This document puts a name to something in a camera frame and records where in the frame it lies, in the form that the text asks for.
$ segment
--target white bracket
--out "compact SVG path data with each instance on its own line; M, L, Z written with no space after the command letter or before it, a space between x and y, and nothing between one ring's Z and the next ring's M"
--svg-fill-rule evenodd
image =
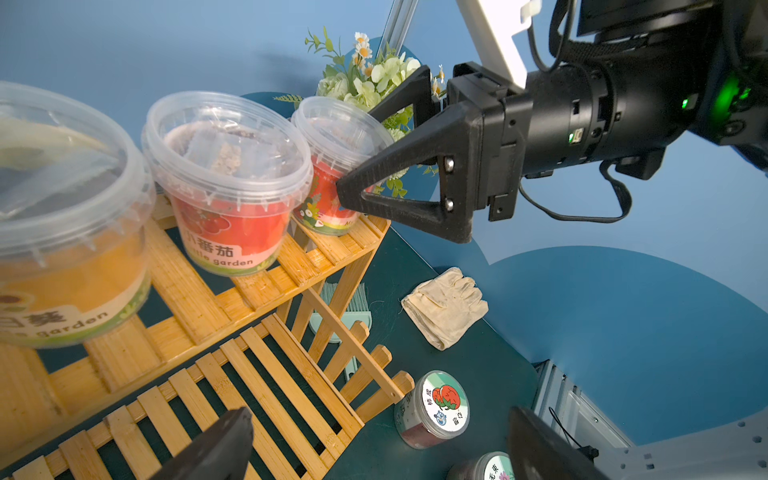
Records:
M525 88L528 71L512 36L531 26L541 0L456 0L483 67Z

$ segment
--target blue wall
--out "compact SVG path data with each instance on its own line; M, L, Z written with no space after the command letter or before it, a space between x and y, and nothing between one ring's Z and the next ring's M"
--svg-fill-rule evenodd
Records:
M535 19L544 50L553 7ZM515 42L535 68L525 33ZM420 0L406 44L433 70L478 61L454 2ZM620 177L634 205L613 225L557 222L521 199L511 220L478 212L469 245L396 229L436 269L473 276L486 320L531 361L553 359L638 445L762 409L768 179L692 134L650 181ZM619 210L595 164L524 181L563 214Z
M344 51L381 35L391 0L0 2L0 80L46 88L116 120L138 141L149 107L177 91L315 92L328 58L307 27Z

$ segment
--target cloth glove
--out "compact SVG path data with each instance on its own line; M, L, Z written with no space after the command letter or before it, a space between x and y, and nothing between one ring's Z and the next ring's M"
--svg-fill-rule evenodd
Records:
M475 281L455 266L417 286L400 303L424 338L438 350L458 342L488 312L488 302L482 299Z

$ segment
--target screw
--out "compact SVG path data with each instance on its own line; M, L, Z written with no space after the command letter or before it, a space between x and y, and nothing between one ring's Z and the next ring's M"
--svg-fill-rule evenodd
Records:
M732 137L740 134L744 127L746 127L746 124L741 120L729 121L725 124L725 127L723 127L723 134L726 137Z

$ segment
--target flower bouquet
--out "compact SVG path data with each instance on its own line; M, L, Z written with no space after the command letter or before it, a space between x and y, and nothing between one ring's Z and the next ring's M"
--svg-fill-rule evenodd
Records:
M334 45L325 27L323 27L324 39L311 31L308 33L309 36L304 38L304 44L309 45L307 51L314 48L314 53L323 53L323 56L330 58L332 62L326 66L323 79L317 85L317 95L345 101L365 112L379 104L422 66L419 60L407 58L405 53L398 56L389 45L385 46L374 59L368 35L360 32L355 33L354 50L348 62L346 55L341 52L341 38L339 43ZM432 93L438 98L445 95L445 73L442 65L440 65L440 72L432 78ZM293 102L298 107L302 98L299 95L290 94L275 97L275 100ZM397 141L412 130L412 119L413 106L408 106L384 120L383 125ZM423 169L424 174L434 176L438 173L437 167L429 165L417 167ZM393 197L403 198L408 191L403 188L401 178L407 172L408 168L394 173L382 186L375 187L374 193L380 194L385 189L389 189Z

